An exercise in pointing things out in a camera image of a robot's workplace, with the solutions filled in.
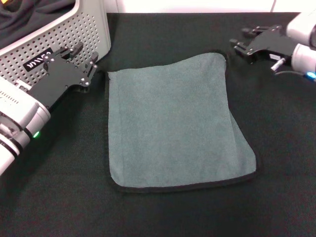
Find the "blue led light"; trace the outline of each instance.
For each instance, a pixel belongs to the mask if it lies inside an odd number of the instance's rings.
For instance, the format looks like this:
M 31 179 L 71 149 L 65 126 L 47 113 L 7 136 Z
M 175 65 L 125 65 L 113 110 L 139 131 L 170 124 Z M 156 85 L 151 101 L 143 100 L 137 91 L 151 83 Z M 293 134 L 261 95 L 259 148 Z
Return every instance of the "blue led light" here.
M 308 77 L 312 78 L 312 79 L 316 79 L 316 74 L 313 73 L 313 72 L 308 72 L 308 73 L 306 73 L 306 75 L 307 75 Z

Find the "black fabric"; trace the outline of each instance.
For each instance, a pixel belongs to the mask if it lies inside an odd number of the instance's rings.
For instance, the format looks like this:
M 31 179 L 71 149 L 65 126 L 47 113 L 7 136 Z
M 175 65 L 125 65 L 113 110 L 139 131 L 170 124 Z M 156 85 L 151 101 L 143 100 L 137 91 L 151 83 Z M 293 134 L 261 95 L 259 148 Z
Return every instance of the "black fabric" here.
M 76 0 L 0 1 L 0 49 L 56 20 L 74 7 Z
M 294 13 L 109 14 L 105 71 L 231 52 L 248 26 L 287 24 Z M 228 102 L 262 173 L 242 184 L 170 194 L 117 192 L 105 172 L 104 75 L 65 98 L 0 178 L 0 236 L 313 237 L 316 233 L 316 84 L 273 77 L 272 62 L 231 56 Z

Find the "black label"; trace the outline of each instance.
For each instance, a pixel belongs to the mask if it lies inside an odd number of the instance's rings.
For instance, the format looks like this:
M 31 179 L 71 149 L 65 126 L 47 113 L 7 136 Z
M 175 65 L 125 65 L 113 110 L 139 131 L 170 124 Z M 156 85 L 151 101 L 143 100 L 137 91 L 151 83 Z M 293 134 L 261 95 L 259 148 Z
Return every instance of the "black label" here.
M 44 57 L 47 54 L 52 54 L 53 50 L 51 48 L 48 48 L 47 50 L 43 51 L 36 57 L 32 58 L 30 61 L 26 62 L 23 64 L 23 67 L 25 68 L 26 71 L 31 71 L 34 68 L 37 68 L 39 65 L 41 65 L 44 62 Z

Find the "white wall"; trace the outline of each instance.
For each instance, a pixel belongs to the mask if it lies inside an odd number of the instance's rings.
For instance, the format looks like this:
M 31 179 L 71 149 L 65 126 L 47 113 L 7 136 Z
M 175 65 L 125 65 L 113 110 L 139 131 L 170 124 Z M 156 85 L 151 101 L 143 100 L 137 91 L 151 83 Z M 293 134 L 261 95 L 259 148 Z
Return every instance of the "white wall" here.
M 274 12 L 311 10 L 314 0 L 276 0 Z M 274 0 L 105 0 L 107 12 L 270 12 Z

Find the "white perforated case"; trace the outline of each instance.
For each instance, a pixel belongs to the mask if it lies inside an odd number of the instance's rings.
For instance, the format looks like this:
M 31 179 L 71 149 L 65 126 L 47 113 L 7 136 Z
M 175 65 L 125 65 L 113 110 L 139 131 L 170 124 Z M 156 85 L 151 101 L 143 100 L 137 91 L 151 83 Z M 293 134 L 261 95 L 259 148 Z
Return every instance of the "white perforated case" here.
M 105 56 L 110 50 L 111 41 L 104 1 L 76 0 L 70 12 L 1 49 L 0 77 L 13 84 L 19 79 L 32 86 L 45 74 L 43 64 L 29 72 L 23 64 L 49 48 L 56 51 L 61 46 L 73 47 L 79 41 L 83 42 L 84 47 L 72 60 L 75 65 L 88 60 L 94 51 L 99 53 L 99 59 Z

